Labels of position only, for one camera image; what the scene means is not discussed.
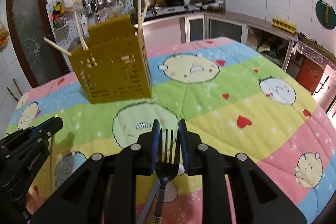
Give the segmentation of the wooden chopstick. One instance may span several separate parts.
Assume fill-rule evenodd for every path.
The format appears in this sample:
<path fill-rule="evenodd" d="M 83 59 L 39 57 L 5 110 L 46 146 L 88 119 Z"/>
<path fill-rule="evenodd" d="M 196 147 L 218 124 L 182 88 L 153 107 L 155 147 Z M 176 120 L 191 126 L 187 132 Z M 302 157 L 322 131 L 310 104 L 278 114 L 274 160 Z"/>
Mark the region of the wooden chopstick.
<path fill-rule="evenodd" d="M 138 32 L 140 32 L 142 30 L 141 0 L 137 0 L 137 24 Z"/>
<path fill-rule="evenodd" d="M 81 34 L 81 28 L 80 28 L 80 26 L 79 26 L 79 21 L 78 21 L 78 18 L 77 18 L 77 13 L 76 13 L 76 11 L 74 12 L 74 17 L 75 17 L 76 28 L 77 28 L 77 31 L 78 31 L 78 34 L 79 34 L 79 39 L 80 39 L 80 43 L 81 43 L 82 49 L 83 49 L 84 51 L 86 51 L 86 50 L 87 50 L 87 45 L 86 45 L 86 43 L 85 43 L 85 41 L 84 41 L 84 38 L 83 38 L 83 36 L 82 36 L 82 34 Z"/>
<path fill-rule="evenodd" d="M 49 44 L 51 47 L 55 48 L 56 50 L 64 53 L 67 56 L 72 56 L 72 53 L 70 53 L 69 51 L 65 50 L 64 48 L 62 48 L 61 46 L 57 45 L 55 42 L 51 41 L 50 39 L 44 37 L 43 39 L 47 44 Z"/>
<path fill-rule="evenodd" d="M 142 26 L 146 18 L 147 9 L 148 9 L 148 5 L 145 6 L 143 12 L 141 12 L 140 10 L 138 11 L 138 29 L 140 31 L 142 30 Z"/>
<path fill-rule="evenodd" d="M 54 145 L 55 145 L 55 136 L 51 137 L 50 143 L 50 186 L 51 193 L 55 191 L 55 183 L 54 183 Z"/>

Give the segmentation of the black fork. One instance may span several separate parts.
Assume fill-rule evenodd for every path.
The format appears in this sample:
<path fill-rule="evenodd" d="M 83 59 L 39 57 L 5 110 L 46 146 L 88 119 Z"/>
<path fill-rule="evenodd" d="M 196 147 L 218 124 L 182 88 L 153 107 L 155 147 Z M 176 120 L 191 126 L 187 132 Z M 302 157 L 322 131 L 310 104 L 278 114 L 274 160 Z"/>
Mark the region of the black fork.
<path fill-rule="evenodd" d="M 155 174 L 159 179 L 159 190 L 151 223 L 161 223 L 162 221 L 162 208 L 166 186 L 178 175 L 180 163 L 181 141 L 179 133 L 177 132 L 175 141 L 174 130 L 161 130 L 160 137 L 161 140 L 159 141 L 157 154 L 158 160 L 155 166 Z"/>

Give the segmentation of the colourful cartoon quilted tablecloth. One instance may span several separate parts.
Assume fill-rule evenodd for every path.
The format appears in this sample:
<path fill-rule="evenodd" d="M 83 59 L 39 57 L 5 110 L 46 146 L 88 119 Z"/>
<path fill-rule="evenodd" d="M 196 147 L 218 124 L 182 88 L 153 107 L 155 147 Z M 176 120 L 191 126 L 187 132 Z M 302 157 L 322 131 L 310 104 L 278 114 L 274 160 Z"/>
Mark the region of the colourful cartoon quilted tablecloth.
<path fill-rule="evenodd" d="M 335 193 L 335 129 L 295 79 L 256 51 L 217 38 L 149 51 L 150 98 L 91 104 L 74 73 L 26 92 L 6 132 L 60 116 L 56 186 L 92 154 L 119 153 L 151 129 L 187 129 L 220 153 L 248 155 L 312 223 Z"/>

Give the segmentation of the gold perforated utensil holder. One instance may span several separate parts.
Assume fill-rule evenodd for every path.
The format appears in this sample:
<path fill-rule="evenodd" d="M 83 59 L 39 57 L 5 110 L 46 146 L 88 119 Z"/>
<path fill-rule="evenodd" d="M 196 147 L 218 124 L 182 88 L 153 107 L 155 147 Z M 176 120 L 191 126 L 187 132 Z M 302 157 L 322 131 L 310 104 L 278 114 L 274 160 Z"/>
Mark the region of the gold perforated utensil holder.
<path fill-rule="evenodd" d="M 142 30 L 129 14 L 88 28 L 88 50 L 69 57 L 91 104 L 151 97 L 151 75 Z"/>

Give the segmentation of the hanging plastic bag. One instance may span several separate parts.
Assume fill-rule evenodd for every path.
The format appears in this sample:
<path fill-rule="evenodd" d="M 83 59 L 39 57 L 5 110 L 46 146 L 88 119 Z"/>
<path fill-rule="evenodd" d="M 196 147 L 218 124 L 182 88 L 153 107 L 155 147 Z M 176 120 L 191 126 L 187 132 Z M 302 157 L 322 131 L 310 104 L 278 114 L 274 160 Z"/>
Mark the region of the hanging plastic bag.
<path fill-rule="evenodd" d="M 8 44 L 10 33 L 3 23 L 0 23 L 0 51 L 3 51 Z"/>

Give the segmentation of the white dish soap bottle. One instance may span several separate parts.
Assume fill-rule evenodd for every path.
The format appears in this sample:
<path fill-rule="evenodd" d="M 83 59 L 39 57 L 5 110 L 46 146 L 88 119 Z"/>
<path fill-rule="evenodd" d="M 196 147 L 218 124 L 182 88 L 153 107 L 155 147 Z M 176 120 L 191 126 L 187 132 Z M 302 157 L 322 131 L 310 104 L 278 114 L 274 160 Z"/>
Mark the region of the white dish soap bottle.
<path fill-rule="evenodd" d="M 81 13 L 80 15 L 80 24 L 81 24 L 83 36 L 87 36 L 88 35 L 88 18 L 83 13 Z"/>

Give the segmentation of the dark brown glass door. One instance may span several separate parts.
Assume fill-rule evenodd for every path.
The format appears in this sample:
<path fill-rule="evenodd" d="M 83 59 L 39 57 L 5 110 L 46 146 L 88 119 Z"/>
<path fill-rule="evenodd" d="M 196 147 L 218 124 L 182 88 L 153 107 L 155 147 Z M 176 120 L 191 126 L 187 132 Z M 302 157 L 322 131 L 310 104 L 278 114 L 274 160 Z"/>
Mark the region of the dark brown glass door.
<path fill-rule="evenodd" d="M 6 0 L 11 41 L 31 87 L 70 73 L 63 54 L 44 41 L 54 40 L 47 0 Z"/>

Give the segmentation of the gas stove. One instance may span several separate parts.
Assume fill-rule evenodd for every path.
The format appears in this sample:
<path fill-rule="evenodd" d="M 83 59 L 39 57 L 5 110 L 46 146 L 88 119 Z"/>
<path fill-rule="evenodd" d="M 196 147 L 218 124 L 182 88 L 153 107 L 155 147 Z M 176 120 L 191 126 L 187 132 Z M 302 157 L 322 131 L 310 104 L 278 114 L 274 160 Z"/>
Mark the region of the gas stove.
<path fill-rule="evenodd" d="M 194 5 L 185 6 L 171 6 L 171 7 L 155 7 L 146 12 L 145 19 L 157 18 L 166 15 L 175 15 L 185 12 L 194 12 L 196 7 Z"/>

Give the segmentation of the yellow egg tray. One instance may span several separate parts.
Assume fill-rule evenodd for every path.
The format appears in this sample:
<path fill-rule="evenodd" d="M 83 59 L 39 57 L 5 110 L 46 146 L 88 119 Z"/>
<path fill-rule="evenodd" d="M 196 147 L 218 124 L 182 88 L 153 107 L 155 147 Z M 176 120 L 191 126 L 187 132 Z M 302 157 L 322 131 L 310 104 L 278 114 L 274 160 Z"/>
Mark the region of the yellow egg tray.
<path fill-rule="evenodd" d="M 290 34 L 296 34 L 297 33 L 297 27 L 295 24 L 288 22 L 281 18 L 273 18 L 271 22 L 272 26 L 279 28 L 287 33 Z"/>

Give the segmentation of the steel cooking pot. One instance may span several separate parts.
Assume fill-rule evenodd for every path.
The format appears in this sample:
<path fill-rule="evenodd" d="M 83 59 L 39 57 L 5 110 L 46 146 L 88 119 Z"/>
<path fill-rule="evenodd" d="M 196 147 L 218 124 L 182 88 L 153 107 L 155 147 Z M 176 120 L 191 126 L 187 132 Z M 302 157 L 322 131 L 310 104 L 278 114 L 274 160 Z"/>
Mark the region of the steel cooking pot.
<path fill-rule="evenodd" d="M 138 0 L 132 0 L 133 8 L 137 9 Z M 147 5 L 148 9 L 151 9 L 155 6 L 155 0 L 141 0 L 141 10 L 143 11 L 145 6 Z"/>

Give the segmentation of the green round wall hanger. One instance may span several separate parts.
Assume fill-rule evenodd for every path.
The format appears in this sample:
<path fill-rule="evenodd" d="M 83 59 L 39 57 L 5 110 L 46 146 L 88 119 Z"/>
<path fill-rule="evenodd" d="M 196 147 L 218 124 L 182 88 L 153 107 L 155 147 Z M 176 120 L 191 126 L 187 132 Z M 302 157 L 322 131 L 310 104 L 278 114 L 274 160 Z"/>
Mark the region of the green round wall hanger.
<path fill-rule="evenodd" d="M 336 24 L 334 8 L 323 0 L 319 0 L 315 5 L 315 14 L 319 23 L 328 30 L 333 30 Z"/>

